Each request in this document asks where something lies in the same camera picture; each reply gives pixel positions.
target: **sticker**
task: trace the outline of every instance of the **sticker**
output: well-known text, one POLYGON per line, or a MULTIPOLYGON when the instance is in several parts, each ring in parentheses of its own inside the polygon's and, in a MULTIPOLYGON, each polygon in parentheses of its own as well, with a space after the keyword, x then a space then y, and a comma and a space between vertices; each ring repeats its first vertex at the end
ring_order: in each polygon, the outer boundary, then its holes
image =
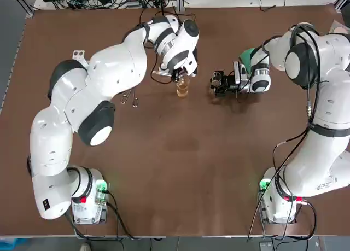
POLYGON ((50 208, 50 203, 47 198, 43 201, 43 205, 44 205, 45 211, 50 208))

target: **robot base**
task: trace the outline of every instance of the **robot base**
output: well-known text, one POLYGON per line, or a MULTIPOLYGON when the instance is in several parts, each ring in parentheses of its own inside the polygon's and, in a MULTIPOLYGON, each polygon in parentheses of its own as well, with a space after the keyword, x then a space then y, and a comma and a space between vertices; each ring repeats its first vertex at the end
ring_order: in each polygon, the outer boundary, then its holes
POLYGON ((107 206, 99 206, 96 215, 90 219, 80 219, 74 216, 74 222, 78 225, 105 224, 107 222, 107 206))
POLYGON ((280 197, 276 190, 275 180, 271 181, 275 172, 274 168, 269 168, 259 184, 259 199, 263 191, 266 190, 261 201, 262 220, 264 224, 286 224, 287 219, 288 223, 293 223, 295 221, 296 201, 292 203, 280 197))

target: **label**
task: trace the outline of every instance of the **label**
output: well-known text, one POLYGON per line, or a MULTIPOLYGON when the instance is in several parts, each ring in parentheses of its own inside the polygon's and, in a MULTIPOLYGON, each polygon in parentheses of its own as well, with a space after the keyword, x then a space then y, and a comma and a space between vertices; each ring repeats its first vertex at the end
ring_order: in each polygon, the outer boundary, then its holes
POLYGON ((43 205, 44 205, 45 211, 50 208, 50 203, 47 198, 43 201, 43 205))
POLYGON ((72 205, 72 209, 73 209, 73 212, 75 213, 80 213, 80 212, 83 212, 86 210, 86 207, 83 207, 82 205, 78 205, 78 204, 73 204, 72 205))

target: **connector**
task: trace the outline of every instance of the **connector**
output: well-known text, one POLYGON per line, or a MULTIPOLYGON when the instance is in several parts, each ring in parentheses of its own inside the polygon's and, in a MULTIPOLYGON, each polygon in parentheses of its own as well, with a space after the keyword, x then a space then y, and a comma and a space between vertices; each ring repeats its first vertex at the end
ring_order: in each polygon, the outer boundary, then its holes
POLYGON ((311 108, 311 101, 307 101, 307 104, 306 104, 306 114, 307 114, 307 117, 308 117, 308 118, 311 117, 311 111, 312 111, 312 108, 311 108))

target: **green light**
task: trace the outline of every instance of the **green light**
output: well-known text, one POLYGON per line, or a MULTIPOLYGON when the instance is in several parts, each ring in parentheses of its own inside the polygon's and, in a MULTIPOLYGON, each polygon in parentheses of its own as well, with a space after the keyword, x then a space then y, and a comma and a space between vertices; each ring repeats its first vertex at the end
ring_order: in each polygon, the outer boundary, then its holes
POLYGON ((97 180, 96 181, 96 197, 95 203, 101 206, 105 206, 107 202, 107 195, 105 191, 107 190, 107 183, 105 180, 97 180))
POLYGON ((266 178, 261 180, 260 181, 260 189, 265 191, 267 186, 269 185, 270 181, 271 181, 271 179, 266 179, 266 178))

